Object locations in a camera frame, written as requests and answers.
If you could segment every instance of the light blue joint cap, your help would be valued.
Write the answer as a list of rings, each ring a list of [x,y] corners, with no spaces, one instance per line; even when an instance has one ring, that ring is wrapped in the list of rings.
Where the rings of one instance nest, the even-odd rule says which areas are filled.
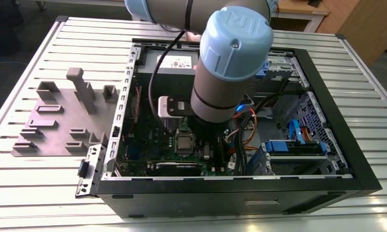
[[[143,21],[152,23],[154,22],[150,17],[146,0],[123,0],[123,4],[131,16],[139,18]]]
[[[210,15],[200,39],[206,70],[221,80],[246,80],[264,65],[272,40],[268,21],[256,11],[224,7]]]

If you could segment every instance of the black case frame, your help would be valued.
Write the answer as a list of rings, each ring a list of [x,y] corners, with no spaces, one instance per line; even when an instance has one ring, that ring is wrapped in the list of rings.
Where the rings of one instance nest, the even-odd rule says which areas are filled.
[[[169,41],[133,39],[133,43]],[[198,48],[197,42],[178,42]],[[320,74],[305,50],[290,51],[298,61],[328,127],[342,151],[353,178],[253,180],[93,180],[95,195],[119,217],[194,217],[309,213],[337,201],[381,189],[350,134]]]

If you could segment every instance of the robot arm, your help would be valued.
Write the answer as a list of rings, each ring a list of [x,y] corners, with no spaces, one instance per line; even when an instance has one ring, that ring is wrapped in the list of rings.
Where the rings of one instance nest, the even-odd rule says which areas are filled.
[[[125,0],[145,21],[201,34],[190,108],[205,127],[229,121],[272,45],[277,0]]]

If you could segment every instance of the robot arm logo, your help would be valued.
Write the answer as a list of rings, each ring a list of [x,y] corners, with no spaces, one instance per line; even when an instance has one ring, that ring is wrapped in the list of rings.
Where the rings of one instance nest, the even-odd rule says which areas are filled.
[[[256,28],[256,19],[240,12],[230,11],[226,19],[226,26],[242,30],[242,33],[252,35]]]

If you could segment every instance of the aluminum table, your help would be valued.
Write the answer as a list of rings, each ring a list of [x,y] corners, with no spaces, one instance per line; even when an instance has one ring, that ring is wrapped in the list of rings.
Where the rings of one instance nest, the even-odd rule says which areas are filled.
[[[11,145],[41,81],[73,88],[81,67],[93,89],[119,84],[131,38],[172,40],[146,22],[58,17],[0,110],[0,230],[39,231],[387,231],[387,93],[349,44],[334,35],[276,31],[273,46],[305,49],[383,190],[308,215],[121,219],[99,199],[74,199],[81,157],[17,157]]]

